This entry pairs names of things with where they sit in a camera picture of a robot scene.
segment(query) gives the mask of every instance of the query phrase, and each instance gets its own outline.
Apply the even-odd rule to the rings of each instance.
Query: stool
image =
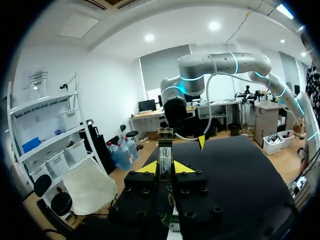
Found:
[[[121,132],[123,132],[124,133],[124,135],[126,136],[126,137],[128,137],[128,138],[132,138],[133,140],[135,140],[135,136],[137,136],[138,135],[138,131],[130,131],[130,132],[128,132],[128,133],[126,133],[125,132],[125,130],[126,130],[126,125],[124,125],[124,124],[122,124],[122,125],[120,125],[120,130],[121,130]],[[143,149],[144,148],[144,146],[143,145],[136,145],[136,149],[139,151],[139,150],[141,150],[141,149]]]
[[[120,130],[121,130],[121,132],[123,132],[125,134],[126,137],[134,138],[135,136],[138,135],[138,131],[130,131],[130,132],[126,133],[125,132],[126,128],[127,128],[126,125],[124,125],[124,124],[120,125]]]

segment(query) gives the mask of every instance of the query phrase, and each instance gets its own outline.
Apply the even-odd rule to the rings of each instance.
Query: storage box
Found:
[[[88,155],[85,147],[85,140],[82,139],[74,143],[72,146],[66,147],[64,155],[69,163],[77,163],[81,159],[85,158]]]
[[[269,137],[271,136],[265,136],[263,138],[263,150],[265,151],[265,153],[269,156],[269,155],[273,155],[276,154],[278,152],[280,152],[282,144],[283,144],[283,140],[280,138],[280,142],[279,143],[271,143],[268,142]]]
[[[29,175],[32,177],[34,182],[36,182],[42,175],[48,175],[52,178],[44,161],[36,160],[31,165],[27,166],[27,168],[29,170]]]
[[[293,139],[295,138],[295,132],[292,130],[286,130],[286,131],[280,131],[276,133],[280,139],[283,140],[282,149],[288,148],[291,146],[291,143],[293,141]]]
[[[278,119],[280,120],[281,124],[285,124],[286,123],[286,117],[285,116],[279,115]]]
[[[76,128],[80,125],[80,120],[78,118],[78,108],[61,112],[59,114],[58,122],[60,130],[66,132],[70,129]]]
[[[26,142],[25,144],[22,145],[22,149],[24,153],[26,154],[27,152],[31,151],[32,149],[35,149],[40,145],[40,140],[38,137],[33,138],[32,140]]]
[[[51,154],[50,158],[46,161],[46,165],[56,177],[60,176],[64,171],[68,169],[68,164],[64,156],[64,151],[59,153]]]

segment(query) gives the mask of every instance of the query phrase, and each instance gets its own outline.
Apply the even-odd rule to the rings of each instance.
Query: white shelf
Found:
[[[93,158],[95,156],[95,154],[92,152],[89,155],[87,155],[86,157],[82,158],[80,161],[76,162],[75,164],[73,164],[72,166],[70,166],[67,170],[65,171],[69,171],[72,169],[77,168],[78,166],[80,166],[86,159],[88,158]],[[50,189],[52,189],[54,186],[56,186],[58,183],[60,183],[62,181],[62,175],[58,176],[56,179],[54,179],[48,189],[48,191]]]
[[[70,136],[70,135],[72,135],[72,134],[74,134],[74,133],[76,133],[76,132],[78,132],[78,131],[80,131],[80,130],[82,130],[84,128],[85,128],[84,125],[80,125],[80,126],[77,126],[77,127],[73,128],[71,130],[68,130],[68,131],[66,131],[64,133],[61,133],[61,134],[59,134],[59,135],[57,135],[57,136],[55,136],[53,138],[50,138],[50,139],[48,139],[46,141],[43,141],[39,146],[35,147],[31,151],[28,151],[27,153],[25,153],[22,156],[20,156],[18,158],[18,162],[19,163],[23,163],[26,159],[30,158],[31,156],[33,156],[34,154],[38,153],[39,151],[49,147],[50,145],[52,145],[52,144],[54,144],[54,143],[56,143],[56,142],[58,142],[58,141],[60,141],[60,140],[62,140],[64,138],[66,138],[66,137],[68,137],[68,136]]]
[[[227,117],[227,115],[220,115],[220,116],[212,116],[211,118],[212,119],[218,119],[218,118],[226,118]],[[208,119],[209,118],[209,116],[201,116],[200,117],[200,119]]]
[[[19,117],[20,115],[31,112],[33,110],[40,109],[42,107],[46,107],[51,104],[56,104],[61,101],[66,101],[76,94],[77,92],[73,91],[73,92],[61,93],[59,95],[54,95],[54,96],[44,96],[39,99],[31,100],[26,103],[20,104],[14,108],[11,108],[10,115]]]

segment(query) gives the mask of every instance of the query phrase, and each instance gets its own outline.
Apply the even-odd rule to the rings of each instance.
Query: black table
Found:
[[[205,174],[208,195],[223,208],[222,225],[227,226],[228,231],[236,231],[259,220],[275,205],[289,203],[294,206],[280,174],[246,136],[208,140],[203,151],[197,142],[175,143],[172,152],[175,161],[191,165]],[[145,165],[157,159],[158,148]],[[161,191],[158,197],[166,199]],[[150,231],[153,239],[165,240],[168,235],[168,228],[164,226]]]

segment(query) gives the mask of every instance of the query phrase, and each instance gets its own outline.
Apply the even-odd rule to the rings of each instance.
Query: white basket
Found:
[[[45,162],[38,160],[33,164],[32,168],[34,171],[29,171],[29,175],[32,177],[34,182],[36,182],[42,175],[48,175],[51,178]]]
[[[290,137],[286,137],[286,138],[282,137],[283,135],[287,136],[288,133],[290,133]],[[295,132],[292,130],[280,131],[280,132],[277,132],[276,134],[279,136],[281,140],[283,140],[282,147],[281,147],[282,149],[290,147],[293,139],[295,138]]]
[[[270,136],[265,136],[263,138],[263,141],[264,141],[263,150],[268,156],[280,152],[281,146],[284,142],[282,139],[280,139],[279,143],[272,144],[271,142],[268,142],[269,137]]]
[[[61,152],[51,156],[50,159],[46,161],[46,164],[49,170],[51,170],[54,175],[58,177],[69,167],[64,156],[64,151],[62,150]]]
[[[58,115],[60,130],[66,132],[70,129],[74,129],[80,125],[80,120],[78,117],[78,108],[61,112]]]
[[[65,158],[69,163],[77,163],[87,156],[85,140],[82,139],[64,150]]]

